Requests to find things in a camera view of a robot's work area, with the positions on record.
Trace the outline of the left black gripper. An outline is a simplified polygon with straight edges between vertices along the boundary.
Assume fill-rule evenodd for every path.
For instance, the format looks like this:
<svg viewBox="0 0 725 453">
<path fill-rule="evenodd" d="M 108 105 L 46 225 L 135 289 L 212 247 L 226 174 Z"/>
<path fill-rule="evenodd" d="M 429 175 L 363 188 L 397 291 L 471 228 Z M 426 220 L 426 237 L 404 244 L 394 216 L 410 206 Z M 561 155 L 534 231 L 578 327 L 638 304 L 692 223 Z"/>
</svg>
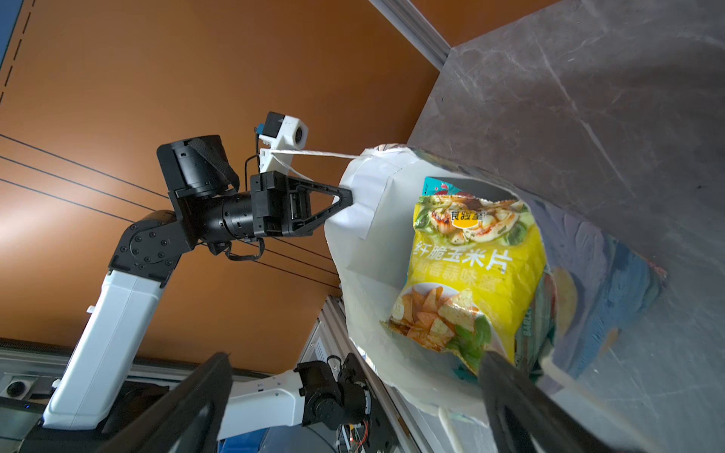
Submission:
<svg viewBox="0 0 725 453">
<path fill-rule="evenodd" d="M 334 198 L 332 205 L 313 213 L 311 195 Z M 307 237 L 326 221 L 353 205 L 349 189 L 267 172 L 251 177 L 252 228 L 257 238 Z"/>
</svg>

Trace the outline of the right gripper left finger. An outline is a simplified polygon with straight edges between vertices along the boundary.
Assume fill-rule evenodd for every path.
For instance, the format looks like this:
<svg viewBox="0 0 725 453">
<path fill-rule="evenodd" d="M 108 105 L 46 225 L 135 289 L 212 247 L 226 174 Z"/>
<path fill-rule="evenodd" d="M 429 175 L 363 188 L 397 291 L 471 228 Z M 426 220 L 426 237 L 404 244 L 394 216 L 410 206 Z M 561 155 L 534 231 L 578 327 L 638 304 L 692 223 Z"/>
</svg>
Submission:
<svg viewBox="0 0 725 453">
<path fill-rule="evenodd" d="M 99 450 L 215 452 L 231 387 L 228 355 L 216 353 Z"/>
</svg>

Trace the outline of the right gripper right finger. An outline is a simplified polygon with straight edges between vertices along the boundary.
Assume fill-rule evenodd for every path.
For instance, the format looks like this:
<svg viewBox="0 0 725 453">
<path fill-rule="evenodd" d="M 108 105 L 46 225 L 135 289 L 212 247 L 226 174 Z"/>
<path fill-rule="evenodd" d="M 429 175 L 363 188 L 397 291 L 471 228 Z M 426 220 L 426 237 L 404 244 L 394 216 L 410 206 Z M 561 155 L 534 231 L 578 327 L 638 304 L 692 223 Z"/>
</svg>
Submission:
<svg viewBox="0 0 725 453">
<path fill-rule="evenodd" d="M 500 452 L 623 452 L 604 443 L 496 352 L 478 375 L 489 426 Z"/>
</svg>

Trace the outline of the teal snack packet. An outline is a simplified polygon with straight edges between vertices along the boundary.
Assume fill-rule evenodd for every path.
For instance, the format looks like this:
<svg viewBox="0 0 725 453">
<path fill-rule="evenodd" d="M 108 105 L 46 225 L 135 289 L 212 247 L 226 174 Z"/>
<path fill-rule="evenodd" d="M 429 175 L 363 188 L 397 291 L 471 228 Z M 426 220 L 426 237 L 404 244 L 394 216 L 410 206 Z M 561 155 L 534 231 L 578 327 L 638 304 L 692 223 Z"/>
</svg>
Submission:
<svg viewBox="0 0 725 453">
<path fill-rule="evenodd" d="M 450 182 L 426 177 L 424 179 L 421 196 L 456 196 L 461 190 Z"/>
</svg>

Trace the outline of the floral paper gift bag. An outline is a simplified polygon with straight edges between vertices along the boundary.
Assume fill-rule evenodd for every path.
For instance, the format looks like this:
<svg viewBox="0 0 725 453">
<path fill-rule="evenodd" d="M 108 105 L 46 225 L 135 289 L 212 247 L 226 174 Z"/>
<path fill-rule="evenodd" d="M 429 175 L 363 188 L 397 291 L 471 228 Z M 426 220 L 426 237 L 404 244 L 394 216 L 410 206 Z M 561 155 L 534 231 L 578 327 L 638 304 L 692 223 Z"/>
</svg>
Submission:
<svg viewBox="0 0 725 453">
<path fill-rule="evenodd" d="M 325 226 L 347 334 L 424 413 L 486 426 L 493 354 L 558 392 L 664 287 L 624 243 L 480 170 L 405 145 L 348 162 L 353 204 Z"/>
</svg>

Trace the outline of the yellow snack packet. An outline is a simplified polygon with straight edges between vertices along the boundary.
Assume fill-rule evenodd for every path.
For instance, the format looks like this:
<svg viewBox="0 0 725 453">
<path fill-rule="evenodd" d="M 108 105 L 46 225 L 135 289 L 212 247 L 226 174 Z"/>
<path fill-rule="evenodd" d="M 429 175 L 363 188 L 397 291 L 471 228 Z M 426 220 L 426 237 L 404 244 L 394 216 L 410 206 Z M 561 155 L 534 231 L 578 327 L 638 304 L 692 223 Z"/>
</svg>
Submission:
<svg viewBox="0 0 725 453">
<path fill-rule="evenodd" d="M 385 325 L 473 373 L 498 352 L 529 373 L 531 304 L 547 268 L 521 200 L 421 196 L 406 284 Z"/>
</svg>

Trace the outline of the teal Fox's candy bag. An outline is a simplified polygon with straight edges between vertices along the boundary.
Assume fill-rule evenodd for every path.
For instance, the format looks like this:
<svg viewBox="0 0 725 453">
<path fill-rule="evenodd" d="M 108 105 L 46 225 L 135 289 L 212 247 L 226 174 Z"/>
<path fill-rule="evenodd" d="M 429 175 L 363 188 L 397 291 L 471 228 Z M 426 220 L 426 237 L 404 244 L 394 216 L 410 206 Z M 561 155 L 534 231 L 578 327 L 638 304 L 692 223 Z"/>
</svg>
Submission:
<svg viewBox="0 0 725 453">
<path fill-rule="evenodd" d="M 540 376 L 539 360 L 552 347 L 556 330 L 556 291 L 552 275 L 545 272 L 540 280 L 531 304 L 530 360 L 531 376 Z"/>
</svg>

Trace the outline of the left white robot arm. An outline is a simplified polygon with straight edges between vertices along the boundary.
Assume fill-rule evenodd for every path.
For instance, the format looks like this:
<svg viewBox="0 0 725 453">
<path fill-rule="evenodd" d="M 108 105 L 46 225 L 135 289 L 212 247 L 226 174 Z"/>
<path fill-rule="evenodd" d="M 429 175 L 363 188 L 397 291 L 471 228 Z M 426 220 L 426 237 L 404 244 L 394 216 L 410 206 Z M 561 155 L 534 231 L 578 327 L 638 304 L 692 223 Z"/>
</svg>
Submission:
<svg viewBox="0 0 725 453">
<path fill-rule="evenodd" d="M 199 245 L 231 255 L 234 242 L 307 237 L 350 207 L 350 190 L 266 172 L 242 179 L 217 135 L 157 152 L 172 204 L 131 224 L 113 252 L 90 320 L 24 452 L 215 452 L 250 431 L 318 423 L 368 426 L 366 384 L 322 361 L 237 382 L 213 355 L 175 388 L 128 380 L 148 326 L 181 257 Z"/>
</svg>

